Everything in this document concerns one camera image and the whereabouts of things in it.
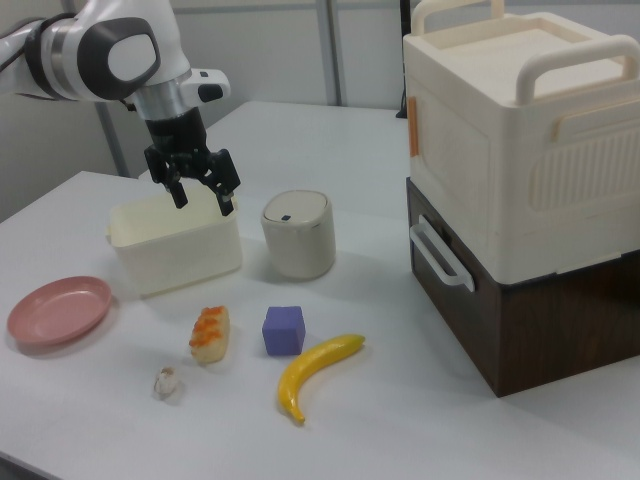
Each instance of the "pink plastic plate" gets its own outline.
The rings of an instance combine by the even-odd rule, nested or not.
[[[90,330],[110,304],[111,289],[99,278],[63,278],[20,300],[9,314],[7,329],[20,343],[54,345]]]

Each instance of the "yellow banana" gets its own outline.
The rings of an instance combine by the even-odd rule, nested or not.
[[[341,335],[327,340],[300,354],[285,369],[278,384],[278,400],[298,423],[304,423],[304,415],[298,408],[298,390],[318,370],[353,355],[364,343],[362,335]]]

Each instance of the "white plastic bin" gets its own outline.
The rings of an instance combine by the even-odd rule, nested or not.
[[[640,248],[640,45],[552,14],[404,39],[411,180],[513,284]]]
[[[168,193],[111,210],[107,239],[141,295],[222,275],[242,263],[236,212],[223,217],[205,186],[185,191],[189,203],[180,210]]]

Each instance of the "drawer handle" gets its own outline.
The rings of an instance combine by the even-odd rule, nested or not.
[[[447,261],[456,275],[449,275],[444,271],[442,266],[438,263],[435,257],[431,254],[427,246],[420,238],[419,234],[424,234],[431,244],[438,250],[438,253]],[[464,285],[470,292],[475,291],[475,284],[469,271],[460,263],[458,257],[451,251],[449,247],[442,241],[438,232],[436,232],[426,218],[420,216],[419,223],[409,229],[409,237],[411,241],[420,251],[424,259],[429,263],[433,271],[438,275],[438,278],[445,285],[456,286]]]

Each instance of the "purple block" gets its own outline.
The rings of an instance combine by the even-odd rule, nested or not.
[[[305,333],[302,308],[269,307],[267,310],[262,336],[269,355],[300,355]]]

